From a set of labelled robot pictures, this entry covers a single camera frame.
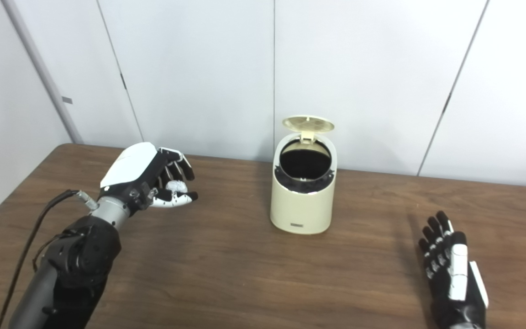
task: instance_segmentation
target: white wall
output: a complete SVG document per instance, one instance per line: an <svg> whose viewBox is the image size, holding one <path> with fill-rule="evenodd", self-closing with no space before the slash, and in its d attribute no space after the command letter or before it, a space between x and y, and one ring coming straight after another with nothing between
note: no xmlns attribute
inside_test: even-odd
<svg viewBox="0 0 526 329"><path fill-rule="evenodd" d="M275 4L275 142L319 115L339 167L416 175L484 0Z"/></svg>
<svg viewBox="0 0 526 329"><path fill-rule="evenodd" d="M59 144L64 126L0 3L0 203Z"/></svg>
<svg viewBox="0 0 526 329"><path fill-rule="evenodd" d="M144 138L271 160L273 0L101 0Z"/></svg>
<svg viewBox="0 0 526 329"><path fill-rule="evenodd" d="M67 115L85 144L127 147L142 141L94 0L5 0L27 28Z"/></svg>
<svg viewBox="0 0 526 329"><path fill-rule="evenodd" d="M526 1L491 1L421 175L526 185Z"/></svg>

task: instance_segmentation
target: trash can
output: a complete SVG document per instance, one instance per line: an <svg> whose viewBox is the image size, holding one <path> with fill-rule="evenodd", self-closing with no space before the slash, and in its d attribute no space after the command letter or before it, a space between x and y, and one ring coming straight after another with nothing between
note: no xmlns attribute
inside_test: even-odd
<svg viewBox="0 0 526 329"><path fill-rule="evenodd" d="M332 221L337 161L334 144L319 134L334 124L311 115L289 117L283 124L296 133L275 150L271 222L290 233L322 233Z"/></svg>

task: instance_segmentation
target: robot finger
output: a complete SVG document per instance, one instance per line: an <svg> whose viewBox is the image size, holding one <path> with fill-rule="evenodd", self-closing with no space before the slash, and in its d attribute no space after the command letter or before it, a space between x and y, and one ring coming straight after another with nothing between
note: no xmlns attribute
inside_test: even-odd
<svg viewBox="0 0 526 329"><path fill-rule="evenodd" d="M165 189L158 189L157 195L151 207L156 208L173 208L184 206L198 199L197 192L179 192Z"/></svg>
<svg viewBox="0 0 526 329"><path fill-rule="evenodd" d="M428 256L423 260L423 267L430 286L430 292L433 298L447 294L449 285L449 274L447 267L438 262L438 250L432 250L427 253Z"/></svg>
<svg viewBox="0 0 526 329"><path fill-rule="evenodd" d="M182 170L178 166L177 162L169 163L166 168L169 169L170 173L172 173L173 180L179 180L179 181L184 180L184 177L182 175Z"/></svg>
<svg viewBox="0 0 526 329"><path fill-rule="evenodd" d="M436 218L438 219L438 222L440 223L442 227L444 236L451 235L453 233L452 222L449 220L449 218L447 218L445 212L438 211L438 213L436 214Z"/></svg>
<svg viewBox="0 0 526 329"><path fill-rule="evenodd" d="M433 273L436 273L440 271L440 269L447 269L447 267L449 267L449 262L444 257L444 250L442 248L436 248L435 245L426 244L425 239L420 240L419 244L422 250L424 247L428 248L423 255L426 269L429 267Z"/></svg>
<svg viewBox="0 0 526 329"><path fill-rule="evenodd" d="M434 231L434 234L436 234L436 241L444 237L442 233L442 227L440 225L440 222L438 222L438 219L436 219L436 217L432 216L428 218L427 223L428 225L430 225L431 229Z"/></svg>
<svg viewBox="0 0 526 329"><path fill-rule="evenodd" d="M422 231L424 237L426 237L427 242L430 245L436 245L437 237L436 237L436 234L434 233L434 231L431 229L431 227L426 226L421 231Z"/></svg>
<svg viewBox="0 0 526 329"><path fill-rule="evenodd" d="M194 171L192 170L192 166L190 166L190 162L188 162L188 159L186 159L184 154L182 154L182 159L177 162L177 165L182 169L187 180L194 180Z"/></svg>
<svg viewBox="0 0 526 329"><path fill-rule="evenodd" d="M163 171L159 173L159 180L161 181L161 184L158 187L161 189L165 189L167 183L173 180L172 173L169 172L167 167L164 167Z"/></svg>
<svg viewBox="0 0 526 329"><path fill-rule="evenodd" d="M419 239L417 244L419 245L419 248L423 252L423 255L425 257L429 256L428 253L430 252L430 244L428 244L427 241L424 238Z"/></svg>
<svg viewBox="0 0 526 329"><path fill-rule="evenodd" d="M466 235L462 232L452 234L450 267L450 286L447 297L451 300L464 301L468 287L468 245Z"/></svg>

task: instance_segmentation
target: black cable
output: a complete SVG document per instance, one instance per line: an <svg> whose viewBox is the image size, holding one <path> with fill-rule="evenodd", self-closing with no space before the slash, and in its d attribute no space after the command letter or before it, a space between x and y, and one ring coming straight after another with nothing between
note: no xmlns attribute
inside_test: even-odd
<svg viewBox="0 0 526 329"><path fill-rule="evenodd" d="M34 241L34 238L36 237L38 230L40 229L40 225L42 224L44 217L46 216L48 211L52 209L53 206L56 206L63 200L70 198L71 196L77 194L77 192L79 191L78 190L66 190L62 192L57 197L53 198L52 200L50 200L50 202L48 202L48 204L44 207L44 210L42 210L42 212L36 219L34 228L32 229L30 236L27 238L26 245L23 247L23 250L21 251L21 255L19 256L19 260L17 261L17 265L15 266L15 271L13 272L11 284L9 285L8 293L5 298L5 302L4 302L4 306L1 309L1 313L0 313L0 328L4 322L5 313L7 312L7 308L9 306L9 302L11 301L11 297L13 296L13 290L15 290L15 285L17 283L17 279L19 278L19 273L21 272L21 266L23 265L24 260L26 260L27 252L30 246L32 245L32 242Z"/></svg>
<svg viewBox="0 0 526 329"><path fill-rule="evenodd" d="M37 261L38 261L38 257L40 256L40 254L44 251L44 249L49 245L51 244L52 242L56 241L57 239L59 238L64 238L64 237L67 237L68 235L67 234L64 234L64 233L60 233L60 234L56 234L54 235L54 237L52 237L52 239L46 241L45 244L43 244L39 249L38 251L36 252L36 256L34 256L34 258L32 259L32 267L34 269L34 273L36 273L36 271L38 271L38 265L37 265Z"/></svg>

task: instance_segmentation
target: white robotic hand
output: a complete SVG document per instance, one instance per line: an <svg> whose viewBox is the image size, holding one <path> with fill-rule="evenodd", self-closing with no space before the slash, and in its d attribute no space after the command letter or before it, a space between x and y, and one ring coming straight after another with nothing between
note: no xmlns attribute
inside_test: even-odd
<svg viewBox="0 0 526 329"><path fill-rule="evenodd" d="M178 150L155 148L150 142L126 148L100 182L100 196L124 202L133 215L148 206L171 208L196 199L184 183L194 179L192 166Z"/></svg>
<svg viewBox="0 0 526 329"><path fill-rule="evenodd" d="M468 262L466 235L455 232L443 211L430 217L419 246L440 329L484 329L488 295L476 262Z"/></svg>

